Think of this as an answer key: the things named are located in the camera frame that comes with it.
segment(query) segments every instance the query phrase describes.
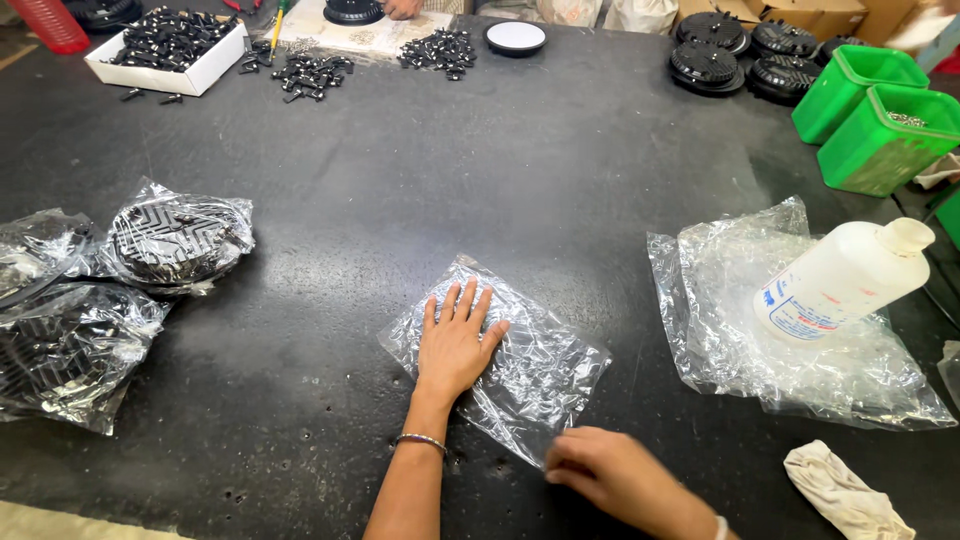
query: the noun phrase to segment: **plastic bag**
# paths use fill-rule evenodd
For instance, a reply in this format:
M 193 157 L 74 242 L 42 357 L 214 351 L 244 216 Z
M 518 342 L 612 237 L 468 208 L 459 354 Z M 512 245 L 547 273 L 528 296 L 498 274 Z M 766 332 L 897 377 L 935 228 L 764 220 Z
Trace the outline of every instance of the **plastic bag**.
M 546 22 L 537 11 L 537 0 L 491 0 L 477 8 L 476 14 L 485 17 Z
M 573 426 L 612 361 L 603 345 L 463 254 L 377 339 L 416 379 L 427 298 L 432 293 L 442 299 L 453 282 L 466 283 L 470 276 L 476 276 L 478 288 L 493 287 L 481 334 L 503 319 L 510 321 L 510 329 L 480 379 L 457 402 L 457 412 L 514 454 L 542 468 L 551 441 Z
M 680 378 L 702 394 L 760 398 L 771 413 L 858 428 L 956 426 L 879 314 L 807 345 L 780 341 L 760 325 L 754 294 L 814 243 L 796 197 L 760 213 L 686 228 L 677 239 L 647 234 Z
M 0 420 L 39 415 L 105 435 L 168 304 L 119 283 L 53 285 L 0 312 Z
M 537 11 L 550 24 L 586 26 L 597 23 L 603 0 L 537 0 Z
M 248 199 L 174 193 L 144 177 L 113 218 L 92 275 L 151 293 L 204 295 L 254 245 Z
M 937 369 L 953 403 L 960 408 L 960 341 L 948 340 L 944 343 L 944 359 L 937 362 Z
M 0 225 L 0 308 L 21 302 L 53 282 L 92 246 L 93 223 L 61 209 L 39 211 Z
M 613 0 L 603 27 L 668 36 L 679 6 L 677 0 Z

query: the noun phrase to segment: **wrist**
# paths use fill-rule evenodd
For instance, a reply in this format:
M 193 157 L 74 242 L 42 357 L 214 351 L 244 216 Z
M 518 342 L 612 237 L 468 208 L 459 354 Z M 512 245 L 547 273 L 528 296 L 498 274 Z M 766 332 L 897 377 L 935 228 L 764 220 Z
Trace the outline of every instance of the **wrist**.
M 410 398 L 410 409 L 403 424 L 404 433 L 416 433 L 437 439 L 441 444 L 446 441 L 446 421 L 450 416 L 453 400 L 439 399 L 437 396 L 414 390 Z
M 709 504 L 684 487 L 678 486 L 676 497 L 670 498 L 673 511 L 665 513 L 670 520 L 657 534 L 663 540 L 714 540 L 718 522 Z
M 454 394 L 449 389 L 418 380 L 410 403 L 412 405 L 416 401 L 418 405 L 425 407 L 445 408 L 449 413 L 450 409 L 453 408 L 453 403 L 457 401 L 457 397 L 459 397 L 459 394 Z

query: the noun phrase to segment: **white plastic bottle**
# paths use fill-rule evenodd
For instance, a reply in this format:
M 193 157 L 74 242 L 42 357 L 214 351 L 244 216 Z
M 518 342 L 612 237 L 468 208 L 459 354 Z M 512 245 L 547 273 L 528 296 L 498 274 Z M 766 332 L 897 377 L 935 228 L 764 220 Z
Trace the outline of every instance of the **white plastic bottle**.
M 902 217 L 852 221 L 790 263 L 754 297 L 760 322 L 787 341 L 820 339 L 926 283 L 933 231 Z

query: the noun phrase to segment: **table surface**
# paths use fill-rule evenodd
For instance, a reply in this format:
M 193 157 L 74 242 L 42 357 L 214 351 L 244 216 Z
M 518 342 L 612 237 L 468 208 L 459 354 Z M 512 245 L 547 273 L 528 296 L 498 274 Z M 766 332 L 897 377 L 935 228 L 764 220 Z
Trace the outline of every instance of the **table surface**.
M 460 17 L 474 32 L 489 23 Z M 858 430 L 704 396 L 677 376 L 646 232 L 800 195 L 810 229 L 900 215 L 824 186 L 790 109 L 708 99 L 664 73 L 666 37 L 550 27 L 526 60 L 486 49 L 461 83 L 359 65 L 318 104 L 231 69 L 201 99 L 120 103 L 80 57 L 0 72 L 0 221 L 51 207 L 105 225 L 147 175 L 253 199 L 256 249 L 171 312 L 105 437 L 0 425 L 0 499 L 196 538 L 359 538 L 413 383 L 375 334 L 459 252 L 604 340 L 581 424 L 626 431 L 744 538 L 842 536 L 787 479 L 825 441 L 922 538 L 956 538 L 960 430 Z M 894 328 L 941 396 L 960 337 L 922 293 Z M 445 538 L 633 534 L 454 419 Z

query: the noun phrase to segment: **red plastic container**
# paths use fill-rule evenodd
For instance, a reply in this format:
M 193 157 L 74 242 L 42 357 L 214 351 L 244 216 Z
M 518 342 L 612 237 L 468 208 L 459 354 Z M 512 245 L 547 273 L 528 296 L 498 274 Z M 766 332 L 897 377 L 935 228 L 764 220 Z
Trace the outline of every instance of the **red plastic container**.
M 90 45 L 84 29 L 61 0 L 7 0 L 51 51 L 72 55 Z

